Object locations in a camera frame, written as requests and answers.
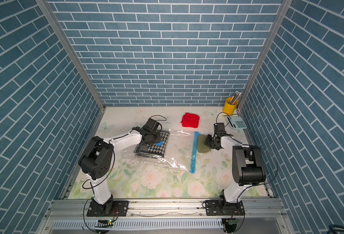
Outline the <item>black white houndstooth scarf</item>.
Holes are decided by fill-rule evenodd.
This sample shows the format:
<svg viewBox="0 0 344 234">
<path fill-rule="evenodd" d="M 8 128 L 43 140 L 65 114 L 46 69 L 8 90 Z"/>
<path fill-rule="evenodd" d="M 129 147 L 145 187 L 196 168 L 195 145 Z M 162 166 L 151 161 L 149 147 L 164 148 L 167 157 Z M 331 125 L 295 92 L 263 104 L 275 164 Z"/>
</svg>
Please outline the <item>black white houndstooth scarf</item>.
<svg viewBox="0 0 344 234">
<path fill-rule="evenodd" d="M 156 144 L 138 144 L 134 153 L 137 157 L 144 157 L 144 158 L 164 158 L 165 151 L 168 143 L 168 139 L 170 136 L 170 132 L 168 131 L 161 131 L 161 139 L 160 143 Z"/>
</svg>

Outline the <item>clear plastic vacuum bag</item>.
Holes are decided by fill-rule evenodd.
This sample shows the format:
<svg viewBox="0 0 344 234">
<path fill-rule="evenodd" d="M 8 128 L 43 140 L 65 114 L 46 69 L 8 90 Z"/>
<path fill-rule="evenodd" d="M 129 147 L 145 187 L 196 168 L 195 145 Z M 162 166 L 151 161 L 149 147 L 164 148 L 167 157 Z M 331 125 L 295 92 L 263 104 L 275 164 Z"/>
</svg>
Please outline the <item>clear plastic vacuum bag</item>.
<svg viewBox="0 0 344 234">
<path fill-rule="evenodd" d="M 186 130 L 167 130 L 170 132 L 164 158 L 137 157 L 134 153 L 137 146 L 131 146 L 123 151 L 123 159 L 132 167 L 140 165 L 158 166 L 185 172 L 193 172 L 191 163 L 196 156 L 195 139 L 199 133 Z"/>
</svg>

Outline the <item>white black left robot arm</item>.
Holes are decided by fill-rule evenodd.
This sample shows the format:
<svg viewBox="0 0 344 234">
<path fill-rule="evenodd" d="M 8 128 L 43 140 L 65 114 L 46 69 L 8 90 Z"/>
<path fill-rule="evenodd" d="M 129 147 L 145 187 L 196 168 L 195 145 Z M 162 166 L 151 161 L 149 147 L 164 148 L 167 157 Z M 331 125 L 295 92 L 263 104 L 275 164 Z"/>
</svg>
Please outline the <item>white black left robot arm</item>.
<svg viewBox="0 0 344 234">
<path fill-rule="evenodd" d="M 82 188 L 93 192 L 87 216 L 105 217 L 113 215 L 125 217 L 129 201 L 114 200 L 108 187 L 107 178 L 115 164 L 115 152 L 133 145 L 159 144 L 162 125 L 150 117 L 142 127 L 134 127 L 131 131 L 110 138 L 94 136 L 83 151 L 78 165 L 87 176 Z"/>
</svg>

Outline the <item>red knitted scarf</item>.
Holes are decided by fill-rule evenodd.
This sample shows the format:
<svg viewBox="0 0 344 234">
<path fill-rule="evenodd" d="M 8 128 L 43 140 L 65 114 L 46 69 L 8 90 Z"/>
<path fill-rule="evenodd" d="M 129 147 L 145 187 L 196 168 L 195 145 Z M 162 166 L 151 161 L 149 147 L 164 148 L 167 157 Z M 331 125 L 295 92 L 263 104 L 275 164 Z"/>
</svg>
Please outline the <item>red knitted scarf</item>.
<svg viewBox="0 0 344 234">
<path fill-rule="evenodd" d="M 185 113 L 181 120 L 183 127 L 198 128 L 200 117 L 196 114 Z"/>
</svg>

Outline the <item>green knitted scarf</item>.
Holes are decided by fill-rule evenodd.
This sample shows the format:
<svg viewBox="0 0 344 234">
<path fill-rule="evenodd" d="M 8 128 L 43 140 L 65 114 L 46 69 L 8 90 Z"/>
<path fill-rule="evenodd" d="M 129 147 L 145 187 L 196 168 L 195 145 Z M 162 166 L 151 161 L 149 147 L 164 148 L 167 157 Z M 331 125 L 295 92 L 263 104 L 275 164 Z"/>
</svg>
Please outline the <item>green knitted scarf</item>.
<svg viewBox="0 0 344 234">
<path fill-rule="evenodd" d="M 200 134 L 198 136 L 197 147 L 196 147 L 198 153 L 205 154 L 211 150 L 211 148 L 205 144 L 207 137 L 208 136 L 204 134 Z"/>
</svg>

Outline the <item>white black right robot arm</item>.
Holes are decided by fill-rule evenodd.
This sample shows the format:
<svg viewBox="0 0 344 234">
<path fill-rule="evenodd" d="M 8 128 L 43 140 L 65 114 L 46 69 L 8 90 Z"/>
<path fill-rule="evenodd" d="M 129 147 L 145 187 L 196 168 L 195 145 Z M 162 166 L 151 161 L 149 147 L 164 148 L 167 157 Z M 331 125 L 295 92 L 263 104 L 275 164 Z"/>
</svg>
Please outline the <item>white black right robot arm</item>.
<svg viewBox="0 0 344 234">
<path fill-rule="evenodd" d="M 228 134 L 223 123 L 214 124 L 214 134 L 208 135 L 205 145 L 215 150 L 225 150 L 232 159 L 233 181 L 222 190 L 218 200 L 206 200 L 206 215 L 245 215 L 242 203 L 244 192 L 266 180 L 261 149 L 240 142 Z"/>
</svg>

